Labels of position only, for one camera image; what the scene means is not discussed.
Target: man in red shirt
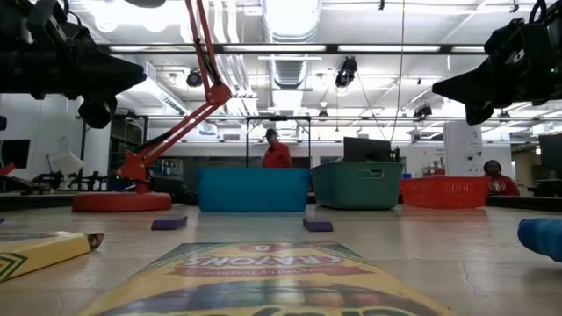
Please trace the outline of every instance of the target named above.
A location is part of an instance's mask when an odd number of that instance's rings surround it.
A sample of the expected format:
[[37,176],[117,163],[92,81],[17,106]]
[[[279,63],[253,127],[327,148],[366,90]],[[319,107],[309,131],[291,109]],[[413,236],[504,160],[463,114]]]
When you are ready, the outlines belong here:
[[270,148],[265,152],[263,166],[265,168],[290,168],[292,167],[289,148],[277,140],[277,132],[270,128],[265,133],[265,139],[270,143]]
[[517,186],[508,176],[501,175],[501,165],[495,160],[484,164],[484,172],[490,177],[488,195],[519,197]]

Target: woman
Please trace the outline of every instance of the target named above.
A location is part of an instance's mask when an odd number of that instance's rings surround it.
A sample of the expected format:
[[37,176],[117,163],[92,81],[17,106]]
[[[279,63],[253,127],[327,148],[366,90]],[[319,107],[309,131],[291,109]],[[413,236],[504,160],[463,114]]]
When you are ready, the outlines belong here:
[[484,164],[484,172],[486,176],[490,177],[488,195],[519,197],[519,190],[515,182],[513,182],[510,177],[501,174],[501,165],[499,162],[495,160],[486,162]]

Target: yellow crayon box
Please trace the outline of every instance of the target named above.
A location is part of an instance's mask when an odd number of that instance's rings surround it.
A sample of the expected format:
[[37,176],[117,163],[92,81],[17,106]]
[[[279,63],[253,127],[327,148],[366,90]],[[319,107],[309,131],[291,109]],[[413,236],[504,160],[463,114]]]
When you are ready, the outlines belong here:
[[79,315],[451,316],[335,241],[181,244]]
[[0,282],[87,254],[102,233],[0,233]]

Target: red basket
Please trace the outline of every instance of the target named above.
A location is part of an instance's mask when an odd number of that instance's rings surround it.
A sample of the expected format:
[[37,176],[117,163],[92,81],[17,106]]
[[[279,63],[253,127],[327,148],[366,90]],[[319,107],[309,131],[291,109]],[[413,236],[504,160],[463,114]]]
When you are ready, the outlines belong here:
[[404,204],[439,209],[482,207],[486,204],[487,177],[439,176],[404,179],[400,183]]

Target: red lamp base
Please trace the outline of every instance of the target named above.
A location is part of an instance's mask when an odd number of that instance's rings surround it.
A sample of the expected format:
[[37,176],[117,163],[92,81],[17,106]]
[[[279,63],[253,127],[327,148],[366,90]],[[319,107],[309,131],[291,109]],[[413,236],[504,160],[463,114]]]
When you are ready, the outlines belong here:
[[73,212],[163,211],[172,207],[168,193],[91,192],[79,193],[72,202]]

